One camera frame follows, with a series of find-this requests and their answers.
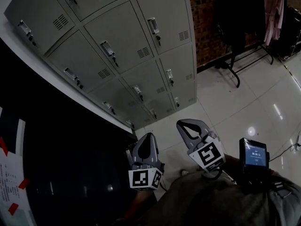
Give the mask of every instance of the device screen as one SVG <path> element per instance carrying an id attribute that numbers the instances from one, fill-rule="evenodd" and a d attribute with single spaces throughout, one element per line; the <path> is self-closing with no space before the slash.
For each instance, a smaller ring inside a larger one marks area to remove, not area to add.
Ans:
<path id="1" fill-rule="evenodd" d="M 246 146 L 246 164 L 254 166 L 267 166 L 265 148 L 253 146 L 245 143 Z"/>

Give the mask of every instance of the tile floor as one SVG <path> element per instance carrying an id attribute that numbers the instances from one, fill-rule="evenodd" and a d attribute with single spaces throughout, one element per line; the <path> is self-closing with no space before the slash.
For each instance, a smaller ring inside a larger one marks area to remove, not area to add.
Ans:
<path id="1" fill-rule="evenodd" d="M 234 69 L 238 70 L 263 53 L 260 50 L 241 59 Z M 198 73 L 195 104 L 136 131 L 138 138 L 147 132 L 155 135 L 159 159 L 166 164 L 163 184 L 167 188 L 180 176 L 181 169 L 197 169 L 176 129 L 180 119 L 204 121 L 219 136 L 225 153 L 237 158 L 238 141 L 242 137 L 265 143 L 271 158 L 296 142 L 301 130 L 301 88 L 298 85 L 301 85 L 301 53 L 286 62 L 274 59 L 273 65 L 266 56 L 241 71 L 239 77 L 241 84 L 237 89 L 237 80 L 228 70 L 211 68 Z M 272 161 L 270 168 L 301 185 L 301 151 L 288 150 Z M 156 192 L 158 198 L 163 194 L 162 189 Z"/>

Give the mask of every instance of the pink garment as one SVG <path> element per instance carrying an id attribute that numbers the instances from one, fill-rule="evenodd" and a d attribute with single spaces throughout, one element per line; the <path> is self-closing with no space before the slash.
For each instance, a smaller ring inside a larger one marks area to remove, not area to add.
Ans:
<path id="1" fill-rule="evenodd" d="M 278 40 L 283 21 L 284 0 L 264 0 L 266 33 L 265 44 L 269 45 L 271 39 Z"/>

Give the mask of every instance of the wire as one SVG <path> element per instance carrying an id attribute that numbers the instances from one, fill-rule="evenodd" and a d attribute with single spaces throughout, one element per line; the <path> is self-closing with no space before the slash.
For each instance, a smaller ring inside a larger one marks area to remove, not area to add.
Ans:
<path id="1" fill-rule="evenodd" d="M 167 192 L 166 188 L 164 188 L 164 187 L 162 186 L 162 183 L 160 183 L 160 187 L 161 187 L 165 192 Z"/>
<path id="2" fill-rule="evenodd" d="M 285 153 L 285 152 L 286 152 L 288 149 L 290 149 L 290 148 L 293 148 L 293 149 L 294 149 L 296 146 L 298 146 L 298 144 L 290 145 L 290 147 L 287 148 L 284 152 L 282 152 L 279 156 L 281 156 L 283 153 Z M 272 160 L 269 160 L 269 162 L 275 160 L 275 159 L 278 158 L 279 156 L 273 158 Z"/>

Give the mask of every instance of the person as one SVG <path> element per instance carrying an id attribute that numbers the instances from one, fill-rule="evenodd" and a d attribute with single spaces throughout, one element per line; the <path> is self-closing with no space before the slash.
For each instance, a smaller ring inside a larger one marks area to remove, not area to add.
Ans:
<path id="1" fill-rule="evenodd" d="M 202 171 L 176 179 L 162 198 L 132 225 L 301 225 L 301 188 L 271 172 L 272 181 L 282 181 L 285 194 L 269 190 L 250 190 L 241 181 L 238 159 L 225 155 L 223 173 L 214 181 Z M 142 202 L 150 192 L 139 192 Z"/>

